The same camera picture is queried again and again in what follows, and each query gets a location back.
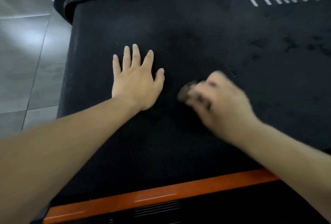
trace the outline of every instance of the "finger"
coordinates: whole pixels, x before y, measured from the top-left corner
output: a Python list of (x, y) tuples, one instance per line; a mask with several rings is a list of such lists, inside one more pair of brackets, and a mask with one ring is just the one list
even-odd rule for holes
[(192, 109), (197, 113), (197, 115), (199, 116), (199, 118), (201, 119), (202, 123), (209, 127), (212, 123), (212, 117), (210, 115), (209, 110), (206, 108), (206, 106), (195, 100), (195, 99), (189, 99), (186, 101), (186, 104), (190, 107), (192, 107)]
[(222, 71), (214, 71), (209, 75), (209, 77), (206, 80), (208, 84), (216, 85), (216, 86), (225, 84), (228, 81), (229, 79)]
[(138, 45), (132, 45), (132, 64), (131, 67), (139, 67), (141, 64), (140, 52)]
[(124, 47), (124, 56), (123, 56), (123, 71), (126, 71), (131, 67), (131, 55), (129, 46)]
[(121, 74), (121, 66), (119, 64), (118, 56), (113, 56), (113, 73), (114, 73), (114, 79), (117, 78), (119, 74)]
[(147, 52), (147, 55), (145, 56), (143, 65), (144, 67), (148, 68), (149, 70), (152, 69), (152, 65), (153, 65), (153, 61), (154, 61), (154, 52), (153, 50), (149, 50)]
[(157, 88), (157, 92), (160, 94), (163, 89), (164, 83), (164, 69), (161, 68), (156, 72), (154, 84)]
[(200, 82), (192, 86), (192, 90), (211, 102), (215, 100), (215, 88), (206, 82)]

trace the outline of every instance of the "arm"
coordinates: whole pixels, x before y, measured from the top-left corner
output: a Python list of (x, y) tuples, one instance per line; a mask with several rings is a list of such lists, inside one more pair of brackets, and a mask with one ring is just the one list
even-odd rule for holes
[(331, 156), (259, 121), (245, 93), (221, 72), (192, 90), (211, 102), (186, 103), (217, 137), (269, 169), (331, 222)]
[(123, 71), (114, 55), (112, 99), (0, 141), (0, 223), (29, 223), (118, 128), (155, 103), (164, 70), (154, 81), (153, 57), (140, 66), (134, 44), (131, 64), (126, 46)]

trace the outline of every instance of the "person's left hand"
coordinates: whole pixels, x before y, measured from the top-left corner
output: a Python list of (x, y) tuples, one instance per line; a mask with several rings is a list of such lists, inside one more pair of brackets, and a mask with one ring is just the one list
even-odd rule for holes
[(155, 80), (153, 80), (153, 51), (148, 51), (142, 65), (139, 48), (136, 44), (132, 46), (132, 51), (131, 62), (130, 48), (125, 46), (122, 70), (118, 56), (114, 55), (112, 97), (122, 97), (129, 100), (138, 106), (140, 111), (143, 111), (151, 108), (159, 97), (163, 88), (164, 69), (159, 69), (156, 72)]

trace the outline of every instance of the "orange trim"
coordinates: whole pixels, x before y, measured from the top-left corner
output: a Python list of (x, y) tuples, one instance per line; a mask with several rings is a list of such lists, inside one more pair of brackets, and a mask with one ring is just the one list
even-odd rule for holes
[(51, 207), (43, 224), (64, 222), (197, 195), (251, 186), (278, 178), (266, 169), (228, 174), (91, 201)]

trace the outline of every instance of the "black treadmill belt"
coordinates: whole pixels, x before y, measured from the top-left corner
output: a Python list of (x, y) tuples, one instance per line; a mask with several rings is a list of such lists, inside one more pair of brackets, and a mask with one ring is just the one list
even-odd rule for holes
[(224, 71), (264, 122), (331, 147), (331, 3), (93, 0), (76, 8), (59, 117), (111, 97), (112, 55), (137, 43), (165, 69), (156, 104), (120, 128), (54, 199), (64, 204), (260, 167), (214, 137), (180, 88)]

